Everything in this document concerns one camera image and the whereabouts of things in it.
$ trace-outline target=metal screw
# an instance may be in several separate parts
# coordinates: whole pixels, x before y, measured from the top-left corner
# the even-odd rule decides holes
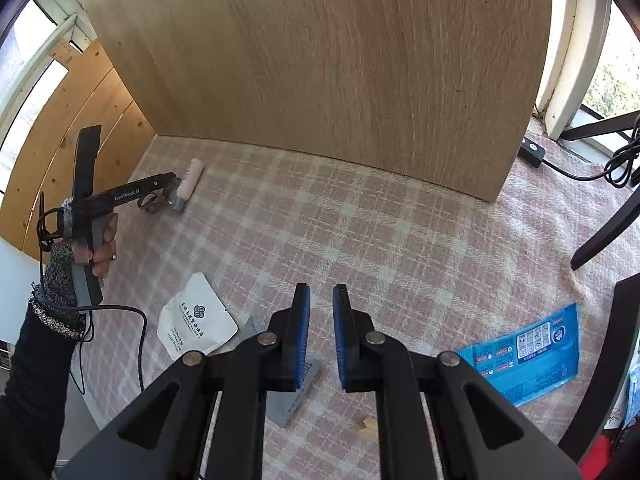
[[[278,336],[276,336],[273,332],[262,332],[258,336],[258,343],[262,346],[271,346],[276,343],[278,340]]]
[[[187,366],[195,366],[197,364],[200,364],[200,361],[202,361],[202,354],[200,352],[196,352],[195,350],[187,352],[182,356],[182,362]]]
[[[377,330],[373,330],[372,332],[367,332],[364,336],[364,339],[367,340],[367,343],[370,345],[382,345],[385,342],[385,335],[382,332],[378,332]]]
[[[445,366],[458,366],[460,364],[460,356],[455,352],[447,350],[440,354],[440,361]]]

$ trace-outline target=white paper packet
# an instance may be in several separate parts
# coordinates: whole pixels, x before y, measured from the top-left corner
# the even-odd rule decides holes
[[[189,350],[208,354],[229,341],[238,326],[201,272],[160,311],[158,338],[174,361]]]

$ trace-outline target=triangular cutout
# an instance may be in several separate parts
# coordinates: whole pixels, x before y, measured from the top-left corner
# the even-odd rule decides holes
[[[178,384],[170,383],[136,418],[118,432],[118,436],[145,449],[155,449],[177,393]]]
[[[488,449],[498,449],[524,436],[522,429],[477,386],[467,384],[465,393]]]

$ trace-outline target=pink checkered cloth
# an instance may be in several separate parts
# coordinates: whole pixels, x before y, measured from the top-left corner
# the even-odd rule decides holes
[[[599,171],[542,139],[547,158],[578,174]],[[577,301],[576,379],[521,407],[558,441],[580,404],[604,339],[615,283],[637,272],[640,223],[577,272],[569,261],[628,198],[603,181],[577,183],[516,160],[495,203],[413,178],[321,156],[246,144],[156,137],[132,178],[206,169],[184,213],[119,208],[118,260],[105,303],[143,309],[149,384],[171,364],[156,336],[160,309],[203,272],[236,324],[290,306],[312,290],[308,348],[322,367],[281,430],[267,421],[264,477],[378,477],[378,443],[358,432],[376,416],[373,394],[340,390],[332,288],[409,350],[436,355],[495,338]],[[88,388],[106,420],[139,392],[135,314],[100,312],[85,347]],[[223,350],[233,348],[236,335]]]

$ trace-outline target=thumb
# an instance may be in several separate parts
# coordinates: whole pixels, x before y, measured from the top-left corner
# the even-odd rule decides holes
[[[74,261],[76,264],[88,264],[89,260],[94,257],[94,254],[88,249],[88,247],[77,242],[73,242],[71,244],[71,251],[74,254]]]

